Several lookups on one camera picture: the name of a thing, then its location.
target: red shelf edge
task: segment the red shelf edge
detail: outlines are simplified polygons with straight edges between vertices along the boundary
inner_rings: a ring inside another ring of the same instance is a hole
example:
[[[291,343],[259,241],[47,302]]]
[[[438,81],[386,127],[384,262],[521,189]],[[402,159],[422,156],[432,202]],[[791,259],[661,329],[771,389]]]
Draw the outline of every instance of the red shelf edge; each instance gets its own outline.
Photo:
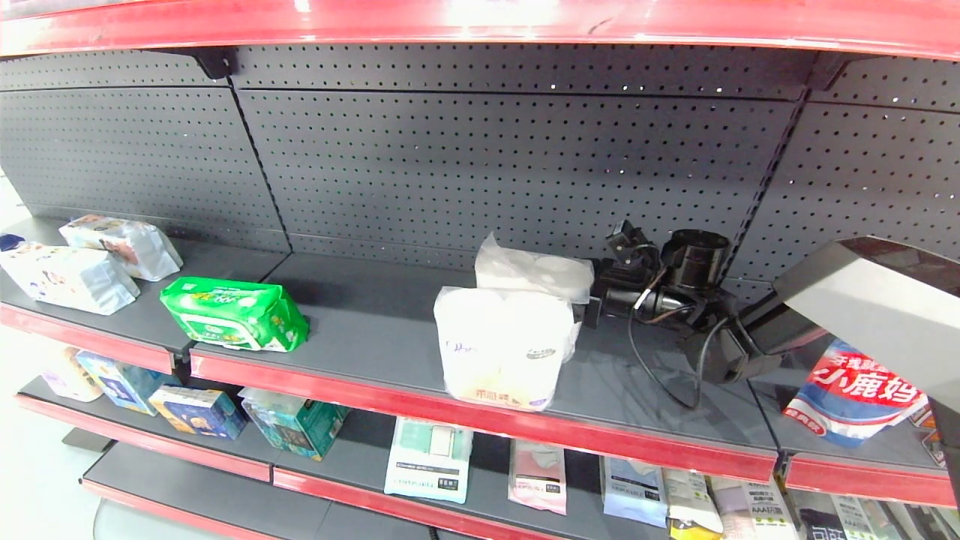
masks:
[[[936,471],[800,453],[790,457],[786,486],[806,491],[847,494],[866,499],[955,508],[953,487],[947,471]]]
[[[544,534],[490,521],[446,508],[417,503],[409,499],[394,497],[332,480],[318,479],[279,467],[274,468],[274,485],[298,493],[365,508],[379,514],[394,516],[407,521],[443,528],[477,538],[496,538],[497,540],[557,540],[557,537],[551,534]]]
[[[239,540],[276,540],[274,536],[268,536],[260,532],[249,530],[248,528],[238,527],[222,521],[206,518],[191,512],[174,508],[166,504],[156,503],[142,497],[137,497],[126,491],[120,491],[103,485],[102,483],[84,479],[83,486],[94,495],[116,501],[120,504],[150,512],[161,518],[171,521],[187,524],[192,527],[201,528],[214,534],[221,534],[227,538],[237,538]]]
[[[456,401],[351,380],[306,375],[192,350],[193,375],[255,386],[324,402],[464,426],[496,435],[549,443],[593,454],[608,454],[673,469],[768,482],[777,462],[774,450],[687,440],[668,433],[611,427]]]
[[[0,324],[18,330],[38,333],[91,353],[107,356],[128,364],[161,373],[173,373],[173,355],[154,345],[61,321],[28,309],[0,304]]]
[[[135,430],[127,426],[114,424],[102,418],[84,414],[71,408],[31,398],[24,394],[17,394],[13,398],[18,405],[27,410],[61,420],[71,426],[92,431],[110,439],[221,471],[227,471],[235,475],[270,481],[270,464],[268,463],[254,461],[236,455],[224,454],[215,450],[154,435],[146,431]]]

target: gray pegboard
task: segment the gray pegboard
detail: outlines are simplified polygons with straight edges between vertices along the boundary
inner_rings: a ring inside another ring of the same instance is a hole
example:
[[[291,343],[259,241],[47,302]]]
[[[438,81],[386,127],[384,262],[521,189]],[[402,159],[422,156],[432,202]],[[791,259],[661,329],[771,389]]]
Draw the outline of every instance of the gray pegboard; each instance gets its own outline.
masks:
[[[837,237],[960,258],[960,115],[809,104],[733,261],[770,281]]]
[[[226,86],[197,61],[151,51],[39,55],[0,61],[0,91],[90,86]]]
[[[280,231],[227,88],[0,93],[0,162],[37,205]]]
[[[828,91],[812,101],[909,109],[960,111],[960,64],[883,57],[852,61]]]
[[[687,45],[240,47],[238,87],[798,99],[815,53]]]
[[[603,238],[625,217],[660,242],[681,228],[733,238],[793,107],[720,98],[239,95],[289,233],[475,252],[498,230],[507,245],[578,257],[605,255]],[[367,249],[337,255],[367,257]]]

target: red shelf frame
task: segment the red shelf frame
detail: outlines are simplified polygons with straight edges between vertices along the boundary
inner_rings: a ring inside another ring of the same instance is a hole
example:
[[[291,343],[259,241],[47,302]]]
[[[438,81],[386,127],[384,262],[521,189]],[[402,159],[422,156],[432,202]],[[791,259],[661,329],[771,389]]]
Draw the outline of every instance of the red shelf frame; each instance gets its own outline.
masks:
[[[807,491],[847,494],[865,499],[956,508],[946,470],[899,467],[885,463],[800,453],[790,457],[786,485]]]
[[[353,380],[307,375],[236,361],[196,349],[191,350],[190,365],[193,375],[202,379],[256,386],[393,416],[455,424],[496,435],[594,454],[638,459],[674,469],[692,469],[709,475],[767,482],[777,462],[777,452],[774,450],[474,405],[446,395],[421,394]]]
[[[135,430],[127,426],[114,424],[108,420],[83,414],[76,410],[37,400],[23,394],[14,397],[21,407],[33,412],[49,416],[76,426],[82,430],[91,431],[104,437],[125,442],[142,449],[170,455],[185,461],[191,461],[235,475],[270,481],[271,465],[237,455],[224,454],[208,448],[194,446],[176,439],[161,435]]]
[[[129,364],[161,373],[173,373],[173,354],[156,345],[148,345],[103,331],[74,325],[9,304],[0,304],[0,324],[45,335],[68,345]]]
[[[960,60],[952,0],[153,0],[0,22],[0,55],[383,41],[680,43]]]
[[[136,495],[132,495],[126,491],[120,491],[119,489],[114,489],[95,481],[85,479],[83,480],[83,486],[87,489],[87,491],[99,497],[110,499],[111,501],[116,501],[120,504],[125,504],[138,510],[150,512],[160,516],[161,518],[184,523],[196,528],[201,528],[203,530],[213,532],[214,534],[221,534],[226,538],[236,538],[238,540],[275,540],[273,536],[268,536],[247,528],[241,528],[221,521],[205,518],[204,516],[186,512],[184,510],[180,510],[179,508],[174,508],[173,506],[167,506],[166,504],[156,503],[154,501],[137,497]]]

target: gray shelf surface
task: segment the gray shelf surface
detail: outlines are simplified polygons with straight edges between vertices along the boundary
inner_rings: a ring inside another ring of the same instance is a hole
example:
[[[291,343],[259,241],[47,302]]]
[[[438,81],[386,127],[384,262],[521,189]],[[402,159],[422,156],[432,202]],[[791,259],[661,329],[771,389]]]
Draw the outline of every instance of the gray shelf surface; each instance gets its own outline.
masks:
[[[122,443],[84,474],[154,503],[290,540],[425,540],[427,527],[237,477]],[[466,537],[441,534],[444,540]]]
[[[383,493],[396,418],[354,409],[321,462],[284,453],[276,467]],[[577,540],[637,540],[665,537],[655,528],[604,515],[599,457],[567,450],[567,515],[535,510],[507,500],[510,439],[476,433],[464,504],[415,499],[455,512]]]
[[[31,218],[9,227],[4,233],[18,234],[47,245],[65,245],[66,242],[58,232],[62,225],[64,222],[60,220]],[[3,271],[0,271],[0,302],[98,331],[158,345],[174,353],[182,353],[189,346],[190,338],[160,303],[159,293],[164,287],[181,276],[259,282],[286,257],[283,254],[176,238],[171,238],[171,242],[183,259],[183,268],[177,274],[159,282],[135,280],[140,287],[140,296],[132,304],[120,308],[112,315],[98,315],[37,302],[27,296]]]
[[[40,377],[29,382],[19,393],[36,400],[60,405],[82,412],[83,414],[95,416],[112,422],[113,424],[160,435],[168,439],[174,439],[196,447],[208,448],[224,454],[245,457],[246,459],[268,464],[273,464],[280,454],[280,450],[270,446],[270,443],[263,437],[263,434],[257,430],[256,426],[249,422],[240,433],[240,436],[237,437],[236,440],[230,441],[218,437],[195,435],[174,430],[173,426],[162,416],[150,416],[149,414],[119,407],[114,405],[107,396],[101,396],[89,403],[62,398],[55,394],[50,389],[50,386],[47,385],[46,381]]]
[[[449,398],[444,391],[433,304],[444,285],[475,286],[472,272],[390,262],[293,254],[268,277],[283,284],[310,319],[307,341],[291,353],[233,351],[199,343],[217,356],[305,374],[356,380]],[[685,366],[671,331],[635,325],[648,362]],[[746,383],[704,387],[700,408],[671,402],[637,365],[626,322],[582,329],[564,365],[553,417],[641,429],[773,451],[773,437]]]

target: plastic wrapping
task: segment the plastic wrapping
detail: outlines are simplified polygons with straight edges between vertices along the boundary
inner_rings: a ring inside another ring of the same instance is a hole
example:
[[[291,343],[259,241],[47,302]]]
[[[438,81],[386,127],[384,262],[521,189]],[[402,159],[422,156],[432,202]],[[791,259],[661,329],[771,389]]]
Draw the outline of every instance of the plastic wrapping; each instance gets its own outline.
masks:
[[[434,316],[451,396],[520,410],[550,405],[572,349],[569,301],[540,292],[444,287]]]

